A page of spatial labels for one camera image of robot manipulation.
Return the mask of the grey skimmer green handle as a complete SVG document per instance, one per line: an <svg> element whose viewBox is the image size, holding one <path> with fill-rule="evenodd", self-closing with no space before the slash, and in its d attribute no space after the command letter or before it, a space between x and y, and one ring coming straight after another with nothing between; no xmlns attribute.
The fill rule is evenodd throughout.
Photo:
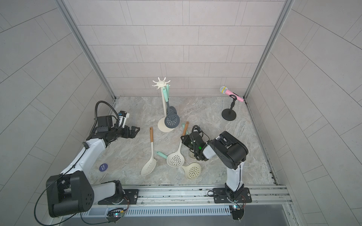
<svg viewBox="0 0 362 226"><path fill-rule="evenodd" d="M168 84L168 85L166 86L166 91L167 91L168 97L170 97L169 88L170 88L170 85ZM174 114L177 114L177 110L175 109L174 106L170 106L170 111L171 111L172 113L174 113Z"/></svg>
<svg viewBox="0 0 362 226"><path fill-rule="evenodd" d="M165 117L165 125L170 129L174 129L179 125L180 118L177 114L171 111L171 107L169 105L169 96L166 87L163 87L162 91L167 105L167 116Z"/></svg>

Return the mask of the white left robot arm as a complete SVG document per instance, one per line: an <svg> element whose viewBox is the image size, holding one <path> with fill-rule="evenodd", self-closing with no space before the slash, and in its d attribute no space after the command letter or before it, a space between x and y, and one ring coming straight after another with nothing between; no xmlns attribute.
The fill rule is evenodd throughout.
<svg viewBox="0 0 362 226"><path fill-rule="evenodd" d="M90 169L111 142L119 137L136 137L140 128L126 126L127 118L126 111L120 111L117 116L98 116L81 152L59 175L49 177L46 192L51 217L86 212L99 201L107 204L129 201L118 180L96 186L88 181Z"/></svg>

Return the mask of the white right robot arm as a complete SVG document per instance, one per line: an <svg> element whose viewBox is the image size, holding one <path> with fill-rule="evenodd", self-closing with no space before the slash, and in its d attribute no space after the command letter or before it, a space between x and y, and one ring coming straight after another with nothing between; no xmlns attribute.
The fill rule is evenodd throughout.
<svg viewBox="0 0 362 226"><path fill-rule="evenodd" d="M248 155L247 147L232 134L223 131L217 138L203 141L199 132L181 136L182 143L193 151L198 161L207 161L215 155L227 167L225 183L226 195L231 201L238 201L242 197L244 183L242 172Z"/></svg>

